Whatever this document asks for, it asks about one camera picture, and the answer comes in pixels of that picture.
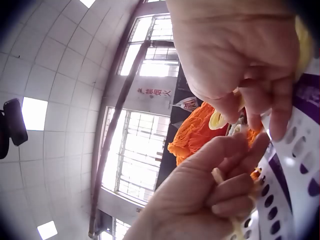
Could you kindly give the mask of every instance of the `pipe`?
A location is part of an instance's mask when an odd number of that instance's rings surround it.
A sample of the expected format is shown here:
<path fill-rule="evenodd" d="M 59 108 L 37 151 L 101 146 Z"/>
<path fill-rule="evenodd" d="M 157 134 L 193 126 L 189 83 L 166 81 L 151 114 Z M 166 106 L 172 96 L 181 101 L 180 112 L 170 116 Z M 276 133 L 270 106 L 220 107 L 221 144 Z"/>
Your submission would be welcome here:
<path fill-rule="evenodd" d="M 94 234 L 94 222 L 96 219 L 96 211 L 98 207 L 98 199 L 99 199 L 99 193 L 100 193 L 100 188 L 101 188 L 101 182 L 102 182 L 102 176 L 103 176 L 103 170 L 106 165 L 106 160 L 108 157 L 108 152 L 110 150 L 110 145 L 111 145 L 111 140 L 113 137 L 113 134 L 115 132 L 117 122 L 119 119 L 119 116 L 121 114 L 121 110 L 123 108 L 124 102 L 128 96 L 130 87 L 132 85 L 132 82 L 134 80 L 134 77 L 137 73 L 137 70 L 139 68 L 139 65 L 142 61 L 142 59 L 145 57 L 146 52 L 148 47 L 150 46 L 151 41 L 146 40 L 144 43 L 140 46 L 140 49 L 138 51 L 138 54 L 136 58 L 133 61 L 131 70 L 129 75 L 127 76 L 126 80 L 124 81 L 124 84 L 122 86 L 118 101 L 115 106 L 115 112 L 113 114 L 112 120 L 110 122 L 106 139 L 103 144 L 102 152 L 101 152 L 101 157 L 100 157 L 100 162 L 97 170 L 97 175 L 96 175 L 96 182 L 94 186 L 94 192 L 93 192 L 93 198 L 92 198 L 92 205 L 91 205 L 91 213 L 90 213 L 90 223 L 89 223 L 89 233 L 88 236 L 90 238 L 94 238 L 96 234 Z"/>

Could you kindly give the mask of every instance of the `orange yarn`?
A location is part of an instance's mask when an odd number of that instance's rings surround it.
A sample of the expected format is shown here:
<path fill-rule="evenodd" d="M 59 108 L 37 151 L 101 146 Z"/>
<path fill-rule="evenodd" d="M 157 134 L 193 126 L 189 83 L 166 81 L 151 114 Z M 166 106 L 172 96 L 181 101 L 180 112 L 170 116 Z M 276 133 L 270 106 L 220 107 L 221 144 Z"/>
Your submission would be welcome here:
<path fill-rule="evenodd" d="M 182 123 L 173 142 L 168 145 L 168 151 L 176 156 L 177 166 L 213 137 L 226 135 L 227 124 L 221 129 L 209 129 L 209 120 L 213 112 L 214 108 L 203 102 Z"/>
<path fill-rule="evenodd" d="M 248 131 L 247 131 L 247 140 L 248 140 L 248 145 L 251 147 L 251 145 L 253 144 L 256 136 L 261 132 L 262 130 L 262 126 L 260 128 L 259 131 L 254 131 L 250 128 L 248 128 Z"/>

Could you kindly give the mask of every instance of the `ceiling light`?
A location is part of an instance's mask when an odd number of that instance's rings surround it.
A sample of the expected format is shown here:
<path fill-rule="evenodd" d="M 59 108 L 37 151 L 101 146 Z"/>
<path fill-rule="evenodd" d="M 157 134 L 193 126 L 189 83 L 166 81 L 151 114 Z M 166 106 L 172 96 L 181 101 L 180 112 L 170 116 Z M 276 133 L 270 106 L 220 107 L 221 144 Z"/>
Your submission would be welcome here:
<path fill-rule="evenodd" d="M 47 101 L 33 98 L 23 98 L 22 116 L 27 130 L 44 130 Z"/>
<path fill-rule="evenodd" d="M 87 8 L 90 8 L 91 5 L 94 3 L 95 0 L 80 0 Z"/>
<path fill-rule="evenodd" d="M 56 226 L 54 225 L 54 222 L 47 222 L 41 226 L 38 226 L 38 232 L 40 233 L 40 236 L 42 237 L 42 240 L 46 240 L 56 234 L 58 234 Z"/>

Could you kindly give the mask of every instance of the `window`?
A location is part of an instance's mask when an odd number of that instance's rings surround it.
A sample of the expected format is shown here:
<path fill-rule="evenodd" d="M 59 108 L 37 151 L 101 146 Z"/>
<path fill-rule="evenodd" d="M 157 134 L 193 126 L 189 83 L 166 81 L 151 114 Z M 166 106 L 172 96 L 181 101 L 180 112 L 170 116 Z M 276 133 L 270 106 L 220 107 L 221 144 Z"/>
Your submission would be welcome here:
<path fill-rule="evenodd" d="M 114 108 L 108 109 L 106 132 Z M 105 188 L 141 204 L 153 195 L 170 119 L 122 110 L 103 174 Z"/>
<path fill-rule="evenodd" d="M 44 130 L 47 106 L 47 101 L 26 97 L 23 98 L 22 116 L 27 130 Z"/>
<path fill-rule="evenodd" d="M 129 224 L 126 224 L 118 219 L 116 219 L 116 227 L 115 227 L 115 236 L 116 236 L 116 240 L 122 240 L 123 237 L 125 236 L 126 232 L 128 231 L 128 229 L 131 227 Z"/>
<path fill-rule="evenodd" d="M 128 229 L 131 227 L 129 224 L 126 224 L 116 218 L 112 218 L 113 232 L 101 233 L 101 240 L 122 240 L 125 236 Z"/>
<path fill-rule="evenodd" d="M 134 25 L 120 75 L 128 75 L 144 40 L 173 40 L 170 16 L 139 18 Z M 178 76 L 179 58 L 175 48 L 150 47 L 138 72 L 140 76 Z"/>

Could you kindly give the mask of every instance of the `finger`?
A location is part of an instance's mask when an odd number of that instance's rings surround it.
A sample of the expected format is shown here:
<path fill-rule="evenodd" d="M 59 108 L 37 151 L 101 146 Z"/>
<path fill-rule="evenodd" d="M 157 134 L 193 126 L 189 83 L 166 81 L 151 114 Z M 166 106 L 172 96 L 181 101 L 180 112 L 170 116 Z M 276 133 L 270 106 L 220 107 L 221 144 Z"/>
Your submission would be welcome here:
<path fill-rule="evenodd" d="M 251 109 L 247 107 L 245 108 L 245 110 L 247 113 L 247 121 L 248 121 L 249 127 L 256 131 L 260 130 L 262 126 L 260 114 L 252 113 Z"/>
<path fill-rule="evenodd" d="M 218 136 L 207 142 L 199 151 L 183 161 L 179 167 L 188 167 L 204 172 L 211 172 L 225 157 L 241 154 L 248 149 L 247 139 L 243 134 L 225 137 Z"/>
<path fill-rule="evenodd" d="M 250 174 L 263 157 L 269 142 L 270 138 L 268 135 L 265 132 L 260 133 L 256 137 L 252 147 L 249 149 L 246 157 L 241 159 L 238 166 L 236 166 L 227 174 L 227 178 L 232 178 L 243 173 Z"/>
<path fill-rule="evenodd" d="M 258 81 L 246 87 L 239 87 L 239 91 L 244 99 L 246 111 L 251 114 L 261 114 L 271 108 L 271 96 Z"/>
<path fill-rule="evenodd" d="M 219 99 L 207 99 L 206 100 L 211 106 L 213 106 L 228 123 L 236 123 L 239 119 L 239 104 L 240 96 L 235 95 L 233 92 L 226 94 L 224 97 Z"/>
<path fill-rule="evenodd" d="M 210 207 L 237 196 L 248 195 L 252 189 L 253 180 L 250 175 L 241 174 L 219 184 L 209 195 L 206 205 Z"/>
<path fill-rule="evenodd" d="M 211 207 L 214 214 L 222 218 L 242 217 L 250 214 L 253 209 L 253 201 L 248 196 L 239 196 Z"/>
<path fill-rule="evenodd" d="M 270 135 L 272 140 L 280 141 L 287 130 L 292 113 L 292 78 L 283 78 L 273 82 L 273 103 L 270 118 Z"/>

